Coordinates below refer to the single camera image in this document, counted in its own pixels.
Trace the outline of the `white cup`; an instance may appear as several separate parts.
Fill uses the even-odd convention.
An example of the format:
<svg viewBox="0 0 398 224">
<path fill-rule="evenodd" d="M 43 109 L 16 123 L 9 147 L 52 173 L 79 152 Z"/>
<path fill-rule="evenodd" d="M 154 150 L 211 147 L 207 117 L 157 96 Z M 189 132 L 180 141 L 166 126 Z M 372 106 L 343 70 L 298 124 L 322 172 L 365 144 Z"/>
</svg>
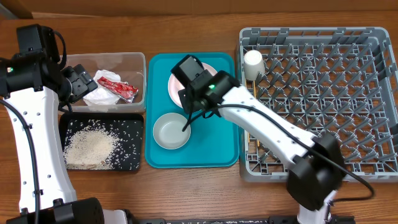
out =
<svg viewBox="0 0 398 224">
<path fill-rule="evenodd" d="M 260 73 L 265 73 L 265 65 L 260 51 L 250 50 L 244 54 L 243 69 L 245 78 L 250 81 L 254 81 Z"/>
</svg>

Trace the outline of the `white tissue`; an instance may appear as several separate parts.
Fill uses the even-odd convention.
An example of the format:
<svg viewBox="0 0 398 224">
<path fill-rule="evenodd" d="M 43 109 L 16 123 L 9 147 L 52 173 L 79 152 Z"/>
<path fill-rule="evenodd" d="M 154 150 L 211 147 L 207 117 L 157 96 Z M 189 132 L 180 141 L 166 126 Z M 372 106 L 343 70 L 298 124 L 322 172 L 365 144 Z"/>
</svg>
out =
<svg viewBox="0 0 398 224">
<path fill-rule="evenodd" d="M 98 79 L 101 77 L 104 77 L 112 82 L 121 81 L 121 77 L 118 74 L 108 70 L 98 70 L 93 79 L 97 83 Z M 119 101 L 119 97 L 98 84 L 97 89 L 83 97 L 83 101 L 88 106 L 115 105 Z"/>
</svg>

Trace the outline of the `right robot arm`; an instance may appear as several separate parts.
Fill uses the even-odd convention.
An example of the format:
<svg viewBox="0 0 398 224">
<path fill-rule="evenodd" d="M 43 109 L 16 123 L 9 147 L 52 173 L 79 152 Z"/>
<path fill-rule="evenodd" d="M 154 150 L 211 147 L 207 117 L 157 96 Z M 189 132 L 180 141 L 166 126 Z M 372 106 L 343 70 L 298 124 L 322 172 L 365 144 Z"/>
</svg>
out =
<svg viewBox="0 0 398 224">
<path fill-rule="evenodd" d="M 179 93 L 184 110 L 214 114 L 243 128 L 263 143 L 288 170 L 287 191 L 299 203 L 297 223 L 330 223 L 330 205 L 345 174 L 335 137 L 296 127 L 250 94 L 225 71 L 172 73 L 184 86 Z"/>
</svg>

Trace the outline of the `grey bowl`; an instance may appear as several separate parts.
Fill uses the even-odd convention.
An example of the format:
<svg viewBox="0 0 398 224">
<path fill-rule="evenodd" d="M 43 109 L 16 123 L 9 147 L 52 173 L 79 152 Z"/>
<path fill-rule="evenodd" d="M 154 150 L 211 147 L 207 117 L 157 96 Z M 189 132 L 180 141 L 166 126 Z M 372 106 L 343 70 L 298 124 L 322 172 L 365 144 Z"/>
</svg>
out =
<svg viewBox="0 0 398 224">
<path fill-rule="evenodd" d="M 174 150 L 184 146 L 191 135 L 190 126 L 184 131 L 187 118 L 178 113 L 162 115 L 154 124 L 153 137 L 155 142 L 164 149 Z"/>
</svg>

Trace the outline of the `red snack wrapper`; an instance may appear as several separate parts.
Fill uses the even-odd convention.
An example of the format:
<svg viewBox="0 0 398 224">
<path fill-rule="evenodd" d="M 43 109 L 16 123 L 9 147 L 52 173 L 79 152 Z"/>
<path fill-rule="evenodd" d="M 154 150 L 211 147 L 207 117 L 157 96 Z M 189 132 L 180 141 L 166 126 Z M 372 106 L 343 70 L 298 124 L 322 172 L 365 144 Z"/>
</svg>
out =
<svg viewBox="0 0 398 224">
<path fill-rule="evenodd" d="M 98 83 L 127 103 L 132 103 L 139 91 L 128 82 L 113 82 L 105 77 L 99 78 Z"/>
</svg>

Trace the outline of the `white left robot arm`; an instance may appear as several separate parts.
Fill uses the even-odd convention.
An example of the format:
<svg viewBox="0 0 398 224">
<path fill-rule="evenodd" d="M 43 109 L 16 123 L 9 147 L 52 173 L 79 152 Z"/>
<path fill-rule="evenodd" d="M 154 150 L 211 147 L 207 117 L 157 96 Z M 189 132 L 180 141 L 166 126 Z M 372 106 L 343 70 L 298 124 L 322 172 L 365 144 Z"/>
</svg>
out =
<svg viewBox="0 0 398 224">
<path fill-rule="evenodd" d="M 44 53 L 1 62 L 1 104 L 7 108 L 21 177 L 20 215 L 8 223 L 135 223 L 129 210 L 78 200 L 62 154 L 58 109 L 97 87 L 81 66 Z"/>
</svg>

